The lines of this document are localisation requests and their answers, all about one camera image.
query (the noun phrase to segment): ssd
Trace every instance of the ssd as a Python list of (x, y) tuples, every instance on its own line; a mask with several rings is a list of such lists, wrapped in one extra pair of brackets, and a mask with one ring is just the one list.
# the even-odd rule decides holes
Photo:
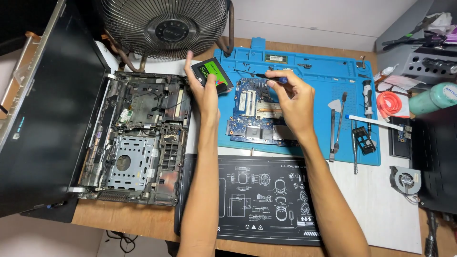
[(192, 70), (202, 86), (206, 85), (206, 80), (209, 74), (216, 75), (216, 90), (218, 94), (222, 94), (233, 88), (233, 84), (229, 77), (222, 69), (221, 64), (216, 57), (202, 61), (198, 64), (192, 65)]

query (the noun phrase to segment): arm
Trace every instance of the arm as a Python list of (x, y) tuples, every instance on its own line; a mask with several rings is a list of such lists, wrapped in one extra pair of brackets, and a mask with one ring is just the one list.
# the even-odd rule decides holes
[(219, 221), (218, 95), (216, 76), (210, 74), (205, 87), (195, 78), (187, 54), (184, 70), (201, 114), (198, 157), (181, 223), (179, 257), (214, 256)]
[(269, 80), (267, 84), (278, 94), (284, 119), (302, 147), (311, 199), (325, 248), (330, 256), (370, 256), (363, 231), (320, 151), (313, 128), (314, 88), (289, 70), (267, 71), (265, 75), (287, 77), (289, 81), (280, 85)]

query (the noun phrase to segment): laptop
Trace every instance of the laptop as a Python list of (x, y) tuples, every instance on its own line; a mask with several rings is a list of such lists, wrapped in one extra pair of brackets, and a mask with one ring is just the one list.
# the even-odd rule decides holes
[(35, 54), (18, 61), (0, 108), (0, 217), (75, 196), (175, 206), (187, 78), (113, 73), (73, 1), (58, 1), (21, 59), (28, 46)]

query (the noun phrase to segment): blue silicone repair mat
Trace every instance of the blue silicone repair mat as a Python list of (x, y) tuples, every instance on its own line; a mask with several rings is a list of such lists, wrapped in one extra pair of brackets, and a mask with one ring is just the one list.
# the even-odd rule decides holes
[[(265, 39), (260, 37), (252, 38), (251, 48), (235, 47), (229, 57), (225, 57), (220, 49), (216, 49), (214, 56), (218, 59), (234, 85), (241, 78), (252, 78), (250, 74), (234, 71), (234, 69), (246, 70), (247, 68), (252, 73), (265, 73), (268, 69), (292, 69), (298, 77), (310, 84), (316, 92), (314, 96), (314, 130), (325, 159), (329, 158), (331, 133), (331, 109), (327, 105), (333, 100), (341, 99), (343, 92), (346, 91), (347, 100), (345, 102), (344, 115), (349, 114), (365, 117), (362, 81), (367, 78), (359, 77), (358, 75), (366, 75), (372, 79), (372, 69), (368, 61), (365, 62), (366, 68), (362, 69), (357, 68), (356, 60), (353, 58), (265, 50)], [(298, 66), (298, 64), (310, 64), (312, 67), (305, 69), (302, 66)], [(218, 146), (239, 149), (254, 148), (255, 150), (264, 152), (302, 155), (300, 147), (297, 146), (231, 141), (230, 136), (226, 135), (226, 131), (227, 121), (234, 115), (235, 93), (236, 89), (233, 88), (230, 93), (219, 96), (221, 119), (218, 129)], [(374, 92), (372, 94), (372, 102), (376, 103)], [(372, 108), (372, 118), (377, 119), (376, 104)], [(335, 140), (339, 119), (340, 113), (337, 112), (335, 116)], [(357, 125), (358, 127), (365, 126), (367, 128), (367, 124), (363, 122), (357, 122)], [(357, 162), (379, 166), (381, 165), (381, 155), (379, 151), (379, 129), (377, 125), (372, 125), (371, 139), (376, 142), (376, 151), (368, 155), (363, 155), (359, 147)], [(335, 154), (335, 160), (354, 162), (351, 121), (344, 117), (341, 125), (339, 144), (340, 150)]]

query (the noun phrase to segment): hand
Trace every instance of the hand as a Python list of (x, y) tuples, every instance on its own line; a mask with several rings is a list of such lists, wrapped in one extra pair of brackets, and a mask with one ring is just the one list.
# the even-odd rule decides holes
[(202, 124), (215, 125), (221, 118), (221, 112), (218, 109), (218, 92), (216, 91), (216, 76), (209, 74), (206, 85), (203, 87), (195, 77), (191, 69), (191, 60), (194, 56), (192, 51), (187, 52), (186, 64), (184, 71), (186, 72), (189, 85), (200, 110), (202, 116)]
[(314, 135), (314, 88), (303, 82), (291, 70), (268, 70), (268, 78), (287, 77), (287, 84), (269, 80), (267, 85), (278, 95), (284, 120), (298, 139)]

